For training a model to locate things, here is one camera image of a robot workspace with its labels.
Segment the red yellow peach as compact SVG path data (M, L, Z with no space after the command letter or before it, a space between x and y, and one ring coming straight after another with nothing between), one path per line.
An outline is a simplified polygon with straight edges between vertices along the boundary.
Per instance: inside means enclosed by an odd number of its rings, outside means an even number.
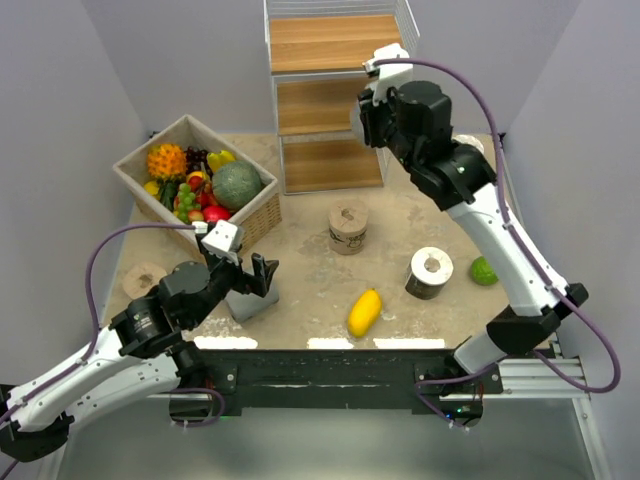
M190 223L193 222L204 222L204 215L201 210L190 210L187 214L187 218Z

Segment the grey roll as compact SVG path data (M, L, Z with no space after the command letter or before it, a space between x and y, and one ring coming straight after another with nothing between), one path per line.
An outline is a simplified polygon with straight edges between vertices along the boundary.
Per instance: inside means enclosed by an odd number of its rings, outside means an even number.
M265 297L260 297L256 294L240 294L236 291L230 291L225 301L233 320L242 324L276 304L279 299L277 284L273 282Z
M365 145L366 142L364 136L364 127L360 119L360 105L358 101L353 104L350 110L349 118L351 131L354 137L360 144Z

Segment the green lime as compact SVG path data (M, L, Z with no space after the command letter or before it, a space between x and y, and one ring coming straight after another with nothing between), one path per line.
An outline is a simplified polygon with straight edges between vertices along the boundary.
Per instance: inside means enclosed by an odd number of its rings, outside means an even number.
M484 256L479 256L472 262L470 277L480 286L492 286L499 281L495 271Z

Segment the brown roll left edge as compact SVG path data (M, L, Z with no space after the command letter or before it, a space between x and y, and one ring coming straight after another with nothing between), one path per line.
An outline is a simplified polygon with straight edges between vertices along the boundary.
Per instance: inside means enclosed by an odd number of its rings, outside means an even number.
M145 296L167 274L161 266L152 262L141 262L134 265L122 280L125 294L136 299Z

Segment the green grape bunch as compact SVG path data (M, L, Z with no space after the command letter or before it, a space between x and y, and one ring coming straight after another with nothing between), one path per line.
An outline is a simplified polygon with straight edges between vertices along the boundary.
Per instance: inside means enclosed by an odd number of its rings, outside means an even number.
M202 211L201 205L196 202L196 194L192 191L189 184L181 183L178 186L177 194L174 198L174 216L181 222L190 224L187 214L190 210L194 209Z

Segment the black white roll back corner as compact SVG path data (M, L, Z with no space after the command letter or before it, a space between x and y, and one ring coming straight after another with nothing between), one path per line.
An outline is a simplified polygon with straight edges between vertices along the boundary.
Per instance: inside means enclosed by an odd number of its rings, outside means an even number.
M459 144L470 145L476 148L482 155L485 154L485 149L483 143L473 135L467 134L458 134L453 137L453 139Z

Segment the orange pineapple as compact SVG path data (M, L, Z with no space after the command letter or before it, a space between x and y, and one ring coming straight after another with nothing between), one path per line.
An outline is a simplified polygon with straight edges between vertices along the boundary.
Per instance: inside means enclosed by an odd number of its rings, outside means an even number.
M152 146L147 152L147 171L158 181L180 180L186 177L187 159L183 149L173 143Z

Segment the red apple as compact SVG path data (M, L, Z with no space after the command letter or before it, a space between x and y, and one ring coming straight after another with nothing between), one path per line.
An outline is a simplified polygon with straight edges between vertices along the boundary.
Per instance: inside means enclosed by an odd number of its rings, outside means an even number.
M231 213L220 205L210 205L202 210L205 222L216 223L220 220L227 221L231 218Z

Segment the yellow bananas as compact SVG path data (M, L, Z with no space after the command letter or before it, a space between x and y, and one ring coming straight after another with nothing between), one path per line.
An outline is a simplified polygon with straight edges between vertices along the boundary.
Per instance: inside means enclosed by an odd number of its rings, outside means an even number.
M228 150L221 150L208 153L206 161L209 169L215 174L223 166L235 162L236 157Z

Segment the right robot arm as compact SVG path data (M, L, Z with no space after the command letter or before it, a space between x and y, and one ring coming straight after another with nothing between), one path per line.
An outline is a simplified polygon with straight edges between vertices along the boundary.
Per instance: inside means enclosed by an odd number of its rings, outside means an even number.
M358 110L365 144L393 154L411 182L469 236L506 291L508 306L459 345L445 369L452 390L469 392L488 365L547 339L588 292L544 260L515 218L503 217L496 173L478 148L453 138L452 103L438 85L374 81L359 93Z

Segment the yellow mango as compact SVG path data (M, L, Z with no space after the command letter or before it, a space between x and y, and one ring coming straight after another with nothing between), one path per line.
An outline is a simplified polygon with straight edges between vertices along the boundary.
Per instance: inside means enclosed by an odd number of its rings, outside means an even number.
M378 291L375 289L365 291L349 313L347 320L349 334L355 338L364 337L380 316L381 311L382 300Z

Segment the black white roll centre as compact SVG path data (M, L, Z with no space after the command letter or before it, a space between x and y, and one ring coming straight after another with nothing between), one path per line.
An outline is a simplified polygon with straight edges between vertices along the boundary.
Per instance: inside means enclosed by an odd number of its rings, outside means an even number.
M436 298L449 282L454 266L449 255L437 247L417 250L408 265L405 290L420 300Z

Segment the dark purple grapes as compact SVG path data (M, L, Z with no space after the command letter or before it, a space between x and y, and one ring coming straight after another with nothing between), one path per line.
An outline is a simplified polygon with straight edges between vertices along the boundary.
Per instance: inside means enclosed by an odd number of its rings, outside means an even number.
M209 151L206 149L188 147L185 150L186 173L190 174L194 171L205 171L207 174L209 174L210 169L207 164L208 154Z

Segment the wicker basket with cloth liner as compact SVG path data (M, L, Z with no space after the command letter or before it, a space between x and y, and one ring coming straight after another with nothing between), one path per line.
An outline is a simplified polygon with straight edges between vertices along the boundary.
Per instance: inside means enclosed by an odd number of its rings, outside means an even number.
M187 225L178 220L173 213L174 198L181 183L191 186L196 194L196 202L201 205L202 210L210 205L220 205L213 195L214 174L211 170L209 174L205 171L186 173L184 179L173 181L158 181L150 177L146 165L147 152L152 146L163 143L177 144L184 152L188 147L206 149L209 153L228 150L234 154L236 161L250 163L256 168L262 182L261 192L241 210L237 212L229 210L231 218L228 221L244 229L242 252L251 249L281 222L282 214L276 177L191 115L181 117L155 134L113 167L116 175L133 194L139 209L149 219L178 226Z

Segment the brown roll centre table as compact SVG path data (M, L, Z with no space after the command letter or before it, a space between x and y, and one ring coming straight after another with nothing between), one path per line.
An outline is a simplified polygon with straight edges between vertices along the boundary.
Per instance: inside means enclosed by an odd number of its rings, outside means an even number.
M363 250L367 236L369 209L358 199L338 200L328 211L329 246L340 255Z

